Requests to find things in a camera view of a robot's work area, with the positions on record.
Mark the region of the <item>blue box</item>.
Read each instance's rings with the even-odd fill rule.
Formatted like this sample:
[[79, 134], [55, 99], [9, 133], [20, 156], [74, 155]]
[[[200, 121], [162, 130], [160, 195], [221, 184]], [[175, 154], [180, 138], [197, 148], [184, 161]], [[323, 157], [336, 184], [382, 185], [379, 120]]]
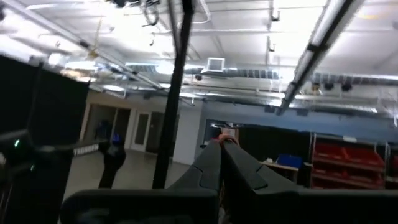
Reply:
[[279, 154], [276, 163], [282, 166], [289, 166], [299, 169], [303, 165], [303, 159], [299, 156], [293, 156], [290, 154]]

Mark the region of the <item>black partition panel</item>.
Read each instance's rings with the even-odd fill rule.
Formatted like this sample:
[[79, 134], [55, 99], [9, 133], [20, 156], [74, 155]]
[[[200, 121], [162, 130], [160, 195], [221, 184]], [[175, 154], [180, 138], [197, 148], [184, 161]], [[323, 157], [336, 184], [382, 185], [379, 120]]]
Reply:
[[0, 134], [27, 129], [36, 145], [79, 140], [87, 83], [0, 55]]

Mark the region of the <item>wooden background table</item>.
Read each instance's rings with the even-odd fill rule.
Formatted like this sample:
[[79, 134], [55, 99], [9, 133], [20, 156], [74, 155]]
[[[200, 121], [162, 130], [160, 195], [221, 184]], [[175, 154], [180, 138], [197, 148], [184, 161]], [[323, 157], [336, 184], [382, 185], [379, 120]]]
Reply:
[[273, 171], [277, 172], [279, 175], [289, 179], [293, 183], [297, 183], [298, 176], [299, 176], [299, 169], [296, 167], [291, 166], [283, 166], [275, 162], [267, 162], [263, 161], [261, 164], [267, 166], [268, 168], [272, 169]]

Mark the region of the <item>silver ceiling air duct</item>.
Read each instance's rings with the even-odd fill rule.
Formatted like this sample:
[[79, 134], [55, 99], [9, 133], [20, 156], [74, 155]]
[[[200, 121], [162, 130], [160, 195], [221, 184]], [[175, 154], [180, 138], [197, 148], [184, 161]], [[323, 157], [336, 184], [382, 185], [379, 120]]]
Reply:
[[[282, 80], [289, 83], [294, 79], [294, 72], [286, 69], [238, 69], [226, 68], [221, 72], [203, 71], [202, 68], [186, 68], [186, 75], [202, 75], [212, 78], [261, 78]], [[351, 85], [398, 86], [398, 75], [367, 75], [367, 74], [334, 74], [313, 72], [307, 78], [313, 83], [338, 83]]]

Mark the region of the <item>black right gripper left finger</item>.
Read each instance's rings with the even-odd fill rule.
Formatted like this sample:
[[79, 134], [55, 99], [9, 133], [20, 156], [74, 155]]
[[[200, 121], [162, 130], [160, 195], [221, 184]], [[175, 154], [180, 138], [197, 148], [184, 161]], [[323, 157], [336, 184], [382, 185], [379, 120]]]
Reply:
[[219, 190], [221, 185], [221, 146], [211, 140], [188, 170], [169, 189]]

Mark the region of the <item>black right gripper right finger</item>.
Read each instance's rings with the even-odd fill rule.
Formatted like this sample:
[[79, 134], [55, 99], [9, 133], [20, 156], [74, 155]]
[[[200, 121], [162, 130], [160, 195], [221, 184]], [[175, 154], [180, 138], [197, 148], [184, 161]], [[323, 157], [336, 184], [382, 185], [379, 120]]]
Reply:
[[224, 143], [222, 172], [233, 224], [298, 222], [298, 186], [232, 142]]

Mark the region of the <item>long ceiling light fixture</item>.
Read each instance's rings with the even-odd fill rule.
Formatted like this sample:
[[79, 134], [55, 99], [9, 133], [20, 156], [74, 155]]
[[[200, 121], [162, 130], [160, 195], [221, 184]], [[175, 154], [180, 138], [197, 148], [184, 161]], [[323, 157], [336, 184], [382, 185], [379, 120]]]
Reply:
[[361, 7], [363, 2], [365, 0], [327, 0], [305, 51], [295, 68], [295, 76], [289, 83], [285, 96], [276, 111], [277, 116], [283, 115], [289, 108], [295, 96], [318, 67], [344, 28], [352, 20], [355, 12]]

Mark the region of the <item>red bin shelving rack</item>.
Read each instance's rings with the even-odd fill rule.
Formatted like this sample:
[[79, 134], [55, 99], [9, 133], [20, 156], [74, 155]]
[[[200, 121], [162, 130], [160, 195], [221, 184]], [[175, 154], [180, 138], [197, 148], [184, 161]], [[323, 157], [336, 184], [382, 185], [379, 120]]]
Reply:
[[386, 142], [312, 133], [309, 186], [313, 189], [385, 189], [389, 153]]

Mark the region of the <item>square ceiling vent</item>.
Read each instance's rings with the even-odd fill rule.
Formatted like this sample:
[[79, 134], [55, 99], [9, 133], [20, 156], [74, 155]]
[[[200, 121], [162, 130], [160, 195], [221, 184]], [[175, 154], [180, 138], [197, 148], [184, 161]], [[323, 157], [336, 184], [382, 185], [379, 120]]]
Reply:
[[222, 73], [224, 71], [225, 59], [224, 58], [214, 58], [210, 57], [207, 59], [207, 63], [204, 69], [201, 71], [202, 73], [206, 72], [219, 72]]

